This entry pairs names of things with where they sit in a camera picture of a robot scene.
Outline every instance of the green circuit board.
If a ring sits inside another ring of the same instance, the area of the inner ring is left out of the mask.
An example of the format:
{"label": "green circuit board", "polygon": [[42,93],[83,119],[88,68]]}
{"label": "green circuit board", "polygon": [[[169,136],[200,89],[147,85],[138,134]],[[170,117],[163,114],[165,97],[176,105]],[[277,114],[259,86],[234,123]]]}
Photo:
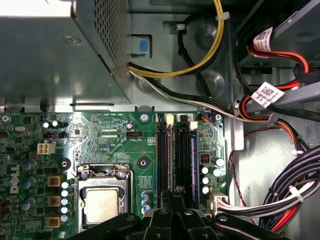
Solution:
{"label": "green circuit board", "polygon": [[[60,196],[63,190],[60,186],[48,186],[48,178],[73,179],[76,186],[79,164],[129,164],[134,172],[133,212],[143,217],[142,192],[148,192],[150,207],[156,207],[156,113],[143,114],[144,118],[140,112],[1,113],[0,203],[9,199],[10,204],[0,208],[0,240],[59,240],[75,235],[75,193],[70,194],[68,220],[59,227],[48,227],[48,218],[61,216],[61,206],[48,206],[48,198]],[[214,126],[202,121],[199,112],[192,114],[198,120],[196,159],[200,159],[201,152],[209,151],[211,160],[207,165],[212,169],[215,151],[222,158],[225,151],[223,123],[221,127]],[[44,123],[53,121],[64,126],[44,127]],[[55,143],[54,153],[37,154],[38,144],[45,143]],[[147,164],[141,166],[141,159]],[[35,164],[25,170],[26,163]],[[220,178],[210,172],[209,185],[226,194],[223,171]],[[34,182],[28,186],[30,179]],[[200,197],[199,208],[208,212],[205,199]]]}

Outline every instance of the motherboard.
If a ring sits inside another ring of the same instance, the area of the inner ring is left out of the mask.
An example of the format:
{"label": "motherboard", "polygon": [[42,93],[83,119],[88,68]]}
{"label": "motherboard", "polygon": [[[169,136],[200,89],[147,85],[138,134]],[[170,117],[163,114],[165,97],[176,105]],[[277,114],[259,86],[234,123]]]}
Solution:
{"label": "motherboard", "polygon": [[0,114],[0,240],[68,239],[183,191],[227,194],[223,119],[206,113]]}

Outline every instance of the white connector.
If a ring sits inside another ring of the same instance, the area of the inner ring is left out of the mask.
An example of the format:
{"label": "white connector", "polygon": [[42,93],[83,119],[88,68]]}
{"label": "white connector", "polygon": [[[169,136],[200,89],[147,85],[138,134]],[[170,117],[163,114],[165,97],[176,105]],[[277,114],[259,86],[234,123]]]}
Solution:
{"label": "white connector", "polygon": [[173,114],[166,114],[164,115],[165,117],[165,122],[167,124],[168,127],[173,127],[174,126],[174,122],[175,122],[175,117]]}
{"label": "white connector", "polygon": [[38,155],[49,155],[56,152],[56,144],[54,142],[50,143],[38,143],[36,148],[36,153]]}
{"label": "white connector", "polygon": [[189,128],[190,128],[190,131],[194,131],[195,129],[198,128],[198,122],[197,121],[191,121]]}
{"label": "white connector", "polygon": [[223,213],[220,211],[220,207],[218,206],[219,200],[224,200],[228,202],[228,196],[224,195],[222,192],[219,190],[213,189],[212,187],[210,188],[210,195],[209,195],[209,200],[207,201],[210,210],[212,210],[212,213],[214,215]]}

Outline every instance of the yellow wire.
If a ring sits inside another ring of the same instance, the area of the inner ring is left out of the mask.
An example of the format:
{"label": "yellow wire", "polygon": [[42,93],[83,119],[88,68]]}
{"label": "yellow wire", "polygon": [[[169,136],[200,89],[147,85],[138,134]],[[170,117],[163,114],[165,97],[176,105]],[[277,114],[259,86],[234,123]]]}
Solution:
{"label": "yellow wire", "polygon": [[[215,9],[216,9],[216,13],[217,16],[220,16],[223,13],[223,9],[221,6],[221,2],[220,0],[213,0]],[[222,37],[224,34],[224,20],[219,19],[218,21],[218,26],[217,26],[217,34],[216,34],[216,38],[213,41],[213,44],[209,50],[209,52],[206,54],[206,56],[196,65],[184,69],[184,70],[180,70],[180,71],[174,71],[174,72],[150,72],[150,71],[144,71],[144,70],[139,70],[137,68],[134,68],[132,66],[130,66],[130,70],[132,70],[133,72],[135,72],[136,74],[139,74],[141,76],[144,77],[150,77],[150,78],[170,78],[170,77],[174,77],[174,76],[178,76],[181,74],[186,74],[192,70],[195,70],[201,66],[203,66],[205,63],[207,63],[212,56],[217,52],[219,45],[222,41]]]}

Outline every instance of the white wire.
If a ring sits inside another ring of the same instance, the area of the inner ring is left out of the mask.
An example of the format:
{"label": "white wire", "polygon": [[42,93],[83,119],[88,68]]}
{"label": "white wire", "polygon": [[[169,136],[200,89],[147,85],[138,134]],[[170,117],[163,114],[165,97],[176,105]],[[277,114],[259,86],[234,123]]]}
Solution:
{"label": "white wire", "polygon": [[[132,75],[134,75],[135,77],[137,77],[138,79],[140,79],[141,81],[143,82],[146,82],[147,84],[150,85],[150,87],[152,87],[157,93],[159,93],[160,95],[164,96],[165,98],[167,99],[171,99],[171,100],[179,100],[180,98],[176,98],[176,97],[172,97],[172,96],[168,96],[166,94],[164,94],[162,91],[160,91],[156,86],[152,85],[147,79],[145,79],[143,76],[141,75],[138,75],[136,74],[135,72],[131,71],[130,70],[130,73]],[[193,101],[193,100],[185,100],[185,99],[182,99],[181,102],[183,103],[189,103],[191,105],[198,105],[198,106],[202,106],[202,107],[205,107],[205,108],[209,108],[209,109],[212,109],[216,112],[219,112],[223,115],[226,115],[232,119],[235,119],[235,120],[239,120],[239,121],[242,121],[242,122],[248,122],[248,123],[256,123],[256,121],[252,121],[252,120],[247,120],[247,119],[243,119],[243,118],[240,118],[240,117],[237,117],[235,115],[232,115],[230,113],[227,113],[225,111],[223,111],[222,109],[216,107],[216,106],[212,106],[210,104],[207,104],[207,103],[204,103],[204,102],[201,102],[201,101]]]}
{"label": "white wire", "polygon": [[312,185],[315,183],[315,181],[310,181],[308,183],[306,183],[305,185],[303,185],[302,188],[300,188],[296,194],[292,194],[282,200],[279,200],[279,201],[276,201],[276,202],[273,202],[273,203],[269,203],[269,204],[266,204],[266,205],[261,205],[261,206],[247,206],[247,207],[243,207],[243,206],[233,206],[233,205],[229,205],[227,203],[225,203],[224,201],[218,199],[218,202],[219,202],[219,207],[222,208],[222,209],[225,209],[225,210],[228,210],[228,211],[245,211],[245,210],[254,210],[254,209],[257,209],[257,208],[261,208],[261,207],[266,207],[266,206],[273,206],[273,205],[277,205],[277,204],[281,204],[281,203],[284,203],[284,202],[287,202],[291,199],[294,199],[296,198],[298,195],[301,195],[302,193],[304,193],[306,190],[308,190],[309,188],[312,187]]}

